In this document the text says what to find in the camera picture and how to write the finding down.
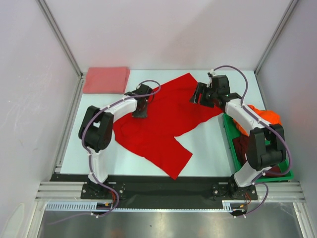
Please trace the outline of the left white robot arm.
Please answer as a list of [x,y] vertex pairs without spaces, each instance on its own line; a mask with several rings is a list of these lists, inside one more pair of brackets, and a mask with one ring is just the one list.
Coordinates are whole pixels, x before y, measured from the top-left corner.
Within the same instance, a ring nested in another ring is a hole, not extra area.
[[114,103],[103,108],[95,106],[87,108],[78,137],[88,153],[88,178],[94,183],[92,193],[97,198],[105,198],[109,193],[109,186],[104,183],[108,178],[108,172],[101,153],[111,142],[114,123],[127,114],[132,114],[135,118],[146,118],[149,98],[154,97],[155,94],[154,89],[141,82],[135,90],[125,93]]

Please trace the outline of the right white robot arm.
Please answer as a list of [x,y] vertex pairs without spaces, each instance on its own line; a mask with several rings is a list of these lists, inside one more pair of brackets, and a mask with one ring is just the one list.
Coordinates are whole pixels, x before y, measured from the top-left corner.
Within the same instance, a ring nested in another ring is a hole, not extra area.
[[232,93],[226,75],[208,73],[208,77],[209,83],[198,83],[190,99],[191,103],[210,108],[219,107],[249,137],[246,162],[228,182],[229,195],[240,199],[246,194],[246,188],[252,186],[261,175],[285,161],[284,129],[282,125],[272,124],[260,117],[244,103],[243,96]]

